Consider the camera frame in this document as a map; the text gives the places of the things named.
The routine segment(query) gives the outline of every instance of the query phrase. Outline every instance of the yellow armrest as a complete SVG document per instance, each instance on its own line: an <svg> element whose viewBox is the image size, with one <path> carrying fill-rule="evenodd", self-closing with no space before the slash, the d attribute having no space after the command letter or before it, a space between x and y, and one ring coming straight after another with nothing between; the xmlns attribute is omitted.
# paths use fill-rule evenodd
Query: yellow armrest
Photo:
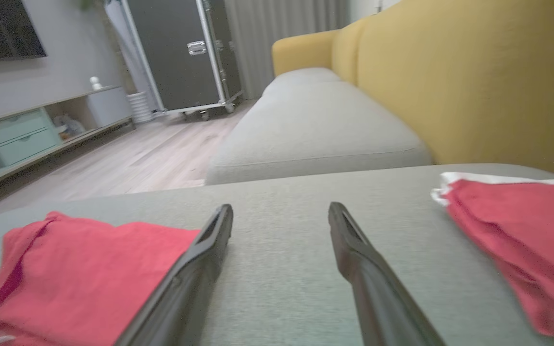
<svg viewBox="0 0 554 346"><path fill-rule="evenodd" d="M280 39L273 44L275 76L308 67L330 68L332 40L339 30Z"/></svg>

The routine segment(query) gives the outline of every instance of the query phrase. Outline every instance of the yellow backrest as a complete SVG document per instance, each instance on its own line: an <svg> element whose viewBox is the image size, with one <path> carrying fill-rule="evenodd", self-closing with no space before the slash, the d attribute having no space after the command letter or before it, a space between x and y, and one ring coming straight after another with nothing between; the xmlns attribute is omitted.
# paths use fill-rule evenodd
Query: yellow backrest
<svg viewBox="0 0 554 346"><path fill-rule="evenodd" d="M371 17L358 20L345 28L332 41L332 70L344 81L358 81L358 42Z"/></svg>
<svg viewBox="0 0 554 346"><path fill-rule="evenodd" d="M358 54L358 86L438 164L554 172L554 0L402 0L365 22Z"/></svg>

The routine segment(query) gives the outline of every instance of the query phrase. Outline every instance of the drawer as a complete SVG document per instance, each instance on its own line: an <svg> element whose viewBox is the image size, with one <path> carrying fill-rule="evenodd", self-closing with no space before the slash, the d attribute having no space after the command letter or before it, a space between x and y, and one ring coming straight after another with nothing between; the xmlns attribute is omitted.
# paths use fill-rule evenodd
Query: drawer
<svg viewBox="0 0 554 346"><path fill-rule="evenodd" d="M55 138L50 130L46 129L2 145L0 159L6 166L10 166L55 145L57 145Z"/></svg>
<svg viewBox="0 0 554 346"><path fill-rule="evenodd" d="M2 120L0 121L0 144L47 126L47 120L40 110Z"/></svg>

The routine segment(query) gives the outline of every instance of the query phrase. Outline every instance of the folded garment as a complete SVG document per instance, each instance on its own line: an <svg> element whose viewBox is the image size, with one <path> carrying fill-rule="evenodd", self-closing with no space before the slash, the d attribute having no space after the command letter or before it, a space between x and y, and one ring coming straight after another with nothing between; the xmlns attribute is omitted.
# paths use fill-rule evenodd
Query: folded garment
<svg viewBox="0 0 554 346"><path fill-rule="evenodd" d="M51 212L3 237L0 337L10 346L114 344L199 230Z"/></svg>
<svg viewBox="0 0 554 346"><path fill-rule="evenodd" d="M554 335L554 180L443 173L431 196L495 261L541 334Z"/></svg>

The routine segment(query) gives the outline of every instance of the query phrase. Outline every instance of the floor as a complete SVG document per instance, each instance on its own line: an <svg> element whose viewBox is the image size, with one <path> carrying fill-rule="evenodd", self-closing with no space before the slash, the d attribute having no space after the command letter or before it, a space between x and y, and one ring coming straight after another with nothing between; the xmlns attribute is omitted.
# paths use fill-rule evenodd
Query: floor
<svg viewBox="0 0 554 346"><path fill-rule="evenodd" d="M202 186L209 159L252 105L244 101L232 114L209 121L155 120L64 164L47 162L41 177L9 182L19 186L0 198L0 213L36 202ZM40 176L38 171L31 175Z"/></svg>

